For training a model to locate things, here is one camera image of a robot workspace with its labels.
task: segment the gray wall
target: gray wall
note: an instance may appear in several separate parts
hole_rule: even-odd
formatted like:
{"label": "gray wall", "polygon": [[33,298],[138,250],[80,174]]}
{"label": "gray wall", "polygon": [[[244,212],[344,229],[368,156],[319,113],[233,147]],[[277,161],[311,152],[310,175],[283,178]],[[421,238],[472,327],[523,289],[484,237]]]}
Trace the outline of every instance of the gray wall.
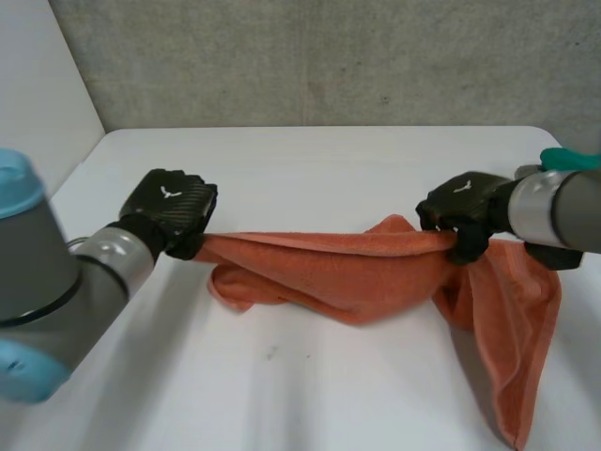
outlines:
{"label": "gray wall", "polygon": [[598,149],[600,0],[51,0],[108,131],[543,127]]}

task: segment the white table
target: white table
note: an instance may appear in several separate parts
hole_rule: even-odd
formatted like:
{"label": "white table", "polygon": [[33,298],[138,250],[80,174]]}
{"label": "white table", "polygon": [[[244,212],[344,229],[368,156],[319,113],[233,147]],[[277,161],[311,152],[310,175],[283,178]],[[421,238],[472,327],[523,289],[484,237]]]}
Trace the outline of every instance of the white table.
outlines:
{"label": "white table", "polygon": [[[89,235],[149,169],[183,168],[219,185],[209,230],[357,232],[393,212],[417,225],[415,205],[446,179],[512,176],[553,146],[529,127],[121,131],[53,203],[68,238]],[[470,341],[453,340],[432,303],[363,328],[295,305],[238,315],[208,295],[209,271],[162,257],[56,396],[2,405],[0,449],[506,449],[460,364],[473,366]],[[600,273],[601,258],[587,256],[562,274],[530,450],[601,446]]]}

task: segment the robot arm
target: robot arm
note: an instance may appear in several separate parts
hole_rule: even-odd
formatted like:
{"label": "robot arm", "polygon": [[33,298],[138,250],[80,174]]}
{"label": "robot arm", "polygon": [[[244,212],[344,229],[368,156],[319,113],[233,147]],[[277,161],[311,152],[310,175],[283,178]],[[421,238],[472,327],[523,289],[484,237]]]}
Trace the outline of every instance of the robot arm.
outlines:
{"label": "robot arm", "polygon": [[49,398],[83,361],[161,252],[193,258],[217,187],[151,171],[118,221],[72,255],[25,157],[0,149],[0,397]]}
{"label": "robot arm", "polygon": [[583,252],[601,253],[601,172],[548,171],[509,180],[468,172],[450,179],[417,208],[424,229],[454,229],[450,258],[475,261],[488,238],[509,232],[548,268],[573,269]]}

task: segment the towel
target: towel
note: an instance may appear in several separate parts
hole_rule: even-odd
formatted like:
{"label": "towel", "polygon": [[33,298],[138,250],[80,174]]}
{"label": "towel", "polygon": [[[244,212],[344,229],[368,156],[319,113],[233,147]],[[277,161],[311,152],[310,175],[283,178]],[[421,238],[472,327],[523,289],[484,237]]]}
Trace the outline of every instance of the towel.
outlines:
{"label": "towel", "polygon": [[445,257],[455,240],[393,215],[361,234],[207,235],[196,259],[217,264],[209,290],[238,311],[299,303],[361,325],[431,298],[449,323],[473,331],[499,430],[521,450],[555,329],[559,277],[515,241],[492,240],[478,261],[457,267]]}

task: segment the concrete wall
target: concrete wall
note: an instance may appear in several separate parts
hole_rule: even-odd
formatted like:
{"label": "concrete wall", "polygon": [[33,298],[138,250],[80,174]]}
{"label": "concrete wall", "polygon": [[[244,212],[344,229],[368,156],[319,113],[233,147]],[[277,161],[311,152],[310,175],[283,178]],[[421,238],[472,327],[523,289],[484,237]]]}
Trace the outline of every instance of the concrete wall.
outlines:
{"label": "concrete wall", "polygon": [[51,4],[109,131],[523,124],[599,148],[599,0]]}
{"label": "concrete wall", "polygon": [[0,1],[0,148],[27,154],[53,193],[104,136],[46,0]]}

